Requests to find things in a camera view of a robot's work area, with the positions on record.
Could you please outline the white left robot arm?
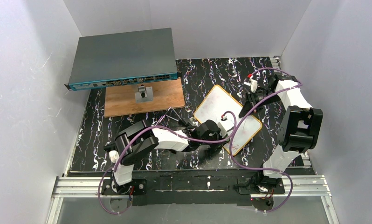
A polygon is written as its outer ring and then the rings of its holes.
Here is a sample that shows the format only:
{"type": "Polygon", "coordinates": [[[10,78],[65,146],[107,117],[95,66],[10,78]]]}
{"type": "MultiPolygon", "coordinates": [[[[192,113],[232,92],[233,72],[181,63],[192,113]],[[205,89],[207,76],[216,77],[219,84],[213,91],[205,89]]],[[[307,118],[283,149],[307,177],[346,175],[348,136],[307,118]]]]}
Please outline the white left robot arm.
{"type": "Polygon", "coordinates": [[[153,150],[164,149],[172,153],[216,150],[228,142],[228,132],[221,123],[210,119],[199,126],[183,119],[177,122],[179,130],[170,131],[157,126],[149,127],[149,122],[144,119],[118,133],[114,142],[104,147],[115,165],[112,184],[122,187],[130,183],[135,163],[153,150]]]}

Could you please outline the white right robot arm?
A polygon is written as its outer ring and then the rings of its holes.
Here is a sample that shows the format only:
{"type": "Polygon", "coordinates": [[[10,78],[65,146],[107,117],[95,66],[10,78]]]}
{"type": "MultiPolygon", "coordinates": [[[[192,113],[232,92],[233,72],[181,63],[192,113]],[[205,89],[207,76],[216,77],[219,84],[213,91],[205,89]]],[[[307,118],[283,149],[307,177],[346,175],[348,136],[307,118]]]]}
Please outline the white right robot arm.
{"type": "Polygon", "coordinates": [[[286,109],[277,132],[278,145],[270,158],[263,163],[262,176],[277,179],[282,177],[286,167],[300,154],[313,149],[317,144],[323,111],[313,108],[303,97],[300,82],[294,76],[275,73],[269,77],[266,88],[248,76],[249,90],[239,113],[239,118],[264,105],[281,102],[286,109]]]}

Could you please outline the yellow-framed whiteboard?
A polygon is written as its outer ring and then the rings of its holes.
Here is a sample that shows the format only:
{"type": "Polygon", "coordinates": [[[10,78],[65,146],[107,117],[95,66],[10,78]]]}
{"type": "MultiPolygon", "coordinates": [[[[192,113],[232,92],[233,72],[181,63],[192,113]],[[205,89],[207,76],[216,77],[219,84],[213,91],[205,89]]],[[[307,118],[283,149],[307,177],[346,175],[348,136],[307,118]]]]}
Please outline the yellow-framed whiteboard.
{"type": "Polygon", "coordinates": [[[234,125],[240,126],[235,133],[231,147],[232,155],[237,155],[262,128],[261,121],[252,115],[246,116],[241,121],[242,119],[238,117],[241,109],[242,105],[235,98],[220,85],[215,85],[193,115],[199,123],[209,119],[216,122],[218,118],[222,120],[233,118],[234,125]]]}

